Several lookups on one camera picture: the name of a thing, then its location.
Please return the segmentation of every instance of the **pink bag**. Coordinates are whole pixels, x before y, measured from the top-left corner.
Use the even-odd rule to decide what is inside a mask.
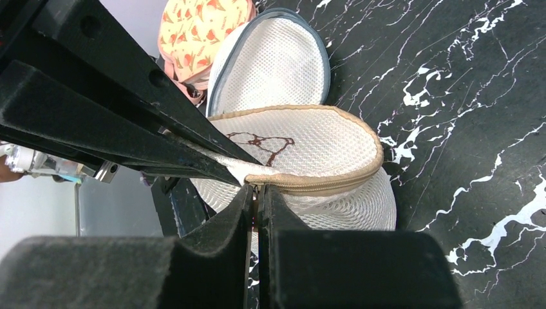
[[[224,39],[255,16],[252,0],[169,0],[158,47],[165,73],[194,105],[208,88],[212,62]]]

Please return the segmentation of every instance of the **white mesh bag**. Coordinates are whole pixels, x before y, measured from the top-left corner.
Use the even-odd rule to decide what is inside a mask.
[[[216,115],[212,124],[264,166],[196,148],[228,167],[241,184],[278,186],[288,207],[314,229],[392,230],[396,207],[381,168],[379,138],[360,118],[332,106],[269,106]],[[240,189],[192,179],[222,211]],[[253,233],[252,251],[256,250]]]
[[[209,77],[206,115],[322,104],[329,87],[328,54],[317,32],[290,10],[266,10],[220,46]]]

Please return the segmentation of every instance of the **mesh bag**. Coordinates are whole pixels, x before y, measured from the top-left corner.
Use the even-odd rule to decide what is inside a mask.
[[[277,185],[287,205],[314,229],[392,230],[396,207],[381,168],[379,138],[360,118],[332,106],[270,106],[210,118],[264,166],[191,145],[228,167],[241,184]],[[239,187],[192,179],[216,212]],[[253,233],[252,251],[257,252]]]
[[[216,54],[207,116],[283,104],[322,104],[330,65],[322,40],[296,13],[278,8],[235,29]]]
[[[209,84],[211,65],[222,42],[256,16],[251,0],[169,0],[158,47],[165,73],[197,104]],[[187,86],[197,93],[189,93]]]

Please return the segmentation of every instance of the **person's hand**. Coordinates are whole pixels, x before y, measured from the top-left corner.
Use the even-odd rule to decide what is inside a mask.
[[[23,174],[12,172],[5,163],[6,156],[2,156],[0,158],[0,182],[14,182],[23,177]]]

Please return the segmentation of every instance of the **marble table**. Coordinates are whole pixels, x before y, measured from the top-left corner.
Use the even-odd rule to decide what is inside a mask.
[[[546,308],[546,2],[258,5],[319,32],[327,102],[377,130],[397,226],[440,243],[466,308]]]

